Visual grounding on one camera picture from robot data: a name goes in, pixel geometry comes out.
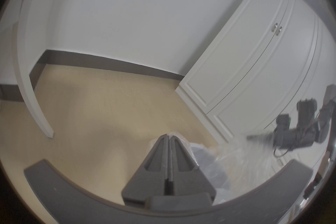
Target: transparent plastic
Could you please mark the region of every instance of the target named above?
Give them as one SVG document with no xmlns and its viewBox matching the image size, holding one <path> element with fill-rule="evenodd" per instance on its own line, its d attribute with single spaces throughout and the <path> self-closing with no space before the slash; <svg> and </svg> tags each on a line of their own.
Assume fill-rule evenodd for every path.
<svg viewBox="0 0 336 224">
<path fill-rule="evenodd" d="M 217 205 L 249 192 L 269 178 L 274 137 L 272 133 L 262 133 L 255 132 L 253 139 L 249 140 L 243 135 L 211 148 L 189 143 L 176 132 L 168 135 L 175 135 L 181 140 L 214 186 L 217 195 L 213 205 Z M 155 142 L 149 143 L 147 153 Z"/>
</svg>

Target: cabinet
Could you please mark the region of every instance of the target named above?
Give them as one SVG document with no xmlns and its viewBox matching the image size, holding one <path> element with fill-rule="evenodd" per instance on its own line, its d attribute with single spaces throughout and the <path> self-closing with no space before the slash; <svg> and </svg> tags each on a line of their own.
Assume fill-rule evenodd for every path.
<svg viewBox="0 0 336 224">
<path fill-rule="evenodd" d="M 322 28 L 303 0 L 244 0 L 176 91 L 218 142 L 273 130 L 277 115 L 295 115 L 302 97 L 323 98 L 326 85 L 308 91 Z"/>
</svg>

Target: robotic arm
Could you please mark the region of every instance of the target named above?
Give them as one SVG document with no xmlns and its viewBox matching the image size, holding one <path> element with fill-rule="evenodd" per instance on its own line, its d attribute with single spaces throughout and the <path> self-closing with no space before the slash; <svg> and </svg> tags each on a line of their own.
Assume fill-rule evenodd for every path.
<svg viewBox="0 0 336 224">
<path fill-rule="evenodd" d="M 296 148 L 312 146 L 314 142 L 323 143 L 328 136 L 330 119 L 336 106 L 336 85 L 329 85 L 325 91 L 323 106 L 317 117 L 315 99 L 299 101 L 296 105 L 298 123 L 289 129 L 290 117 L 280 114 L 276 118 L 274 148 L 292 151 Z"/>
</svg>

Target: door handle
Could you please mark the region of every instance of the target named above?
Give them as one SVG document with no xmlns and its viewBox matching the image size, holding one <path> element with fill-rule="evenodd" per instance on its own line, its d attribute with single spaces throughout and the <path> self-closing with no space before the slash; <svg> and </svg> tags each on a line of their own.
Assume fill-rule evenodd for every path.
<svg viewBox="0 0 336 224">
<path fill-rule="evenodd" d="M 278 24 L 276 23 L 276 24 L 273 26 L 273 28 L 271 29 L 271 31 L 274 32 L 275 29 L 276 29 L 277 27 L 278 27 Z"/>
<path fill-rule="evenodd" d="M 279 33 L 281 32 L 281 30 L 282 30 L 282 27 L 280 27 L 280 28 L 277 30 L 277 32 L 275 33 L 275 35 L 278 36 Z"/>
</svg>

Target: beige floor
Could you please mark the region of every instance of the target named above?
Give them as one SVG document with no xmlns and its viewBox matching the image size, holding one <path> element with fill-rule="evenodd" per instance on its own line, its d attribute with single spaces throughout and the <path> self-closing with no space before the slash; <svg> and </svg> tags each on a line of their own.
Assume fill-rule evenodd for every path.
<svg viewBox="0 0 336 224">
<path fill-rule="evenodd" d="M 0 160 L 12 184 L 46 223 L 55 223 L 23 169 L 48 159 L 76 184 L 123 204 L 120 192 L 149 141 L 179 132 L 189 142 L 215 140 L 174 92 L 179 81 L 98 69 L 47 65 L 35 94 L 55 131 L 42 134 L 24 103 L 2 101 Z"/>
</svg>

